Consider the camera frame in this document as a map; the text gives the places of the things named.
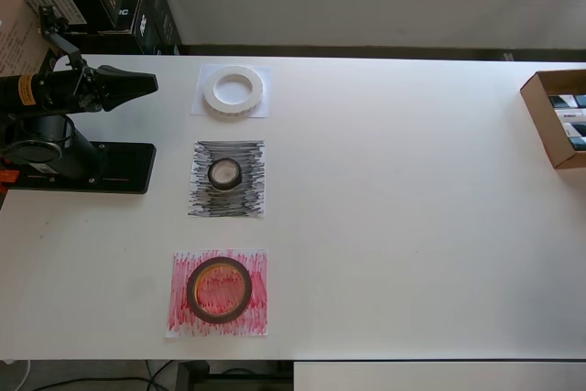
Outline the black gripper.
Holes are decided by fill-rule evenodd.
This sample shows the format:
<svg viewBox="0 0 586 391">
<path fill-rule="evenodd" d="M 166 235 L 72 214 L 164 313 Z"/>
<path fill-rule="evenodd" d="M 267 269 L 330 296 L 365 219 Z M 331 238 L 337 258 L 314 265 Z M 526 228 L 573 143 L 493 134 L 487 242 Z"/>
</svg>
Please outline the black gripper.
<svg viewBox="0 0 586 391">
<path fill-rule="evenodd" d="M 158 90 L 157 76 L 151 73 L 123 71 L 109 65 L 80 65 L 73 70 L 79 75 L 72 95 L 74 114 L 111 112 L 142 94 Z"/>
</svg>

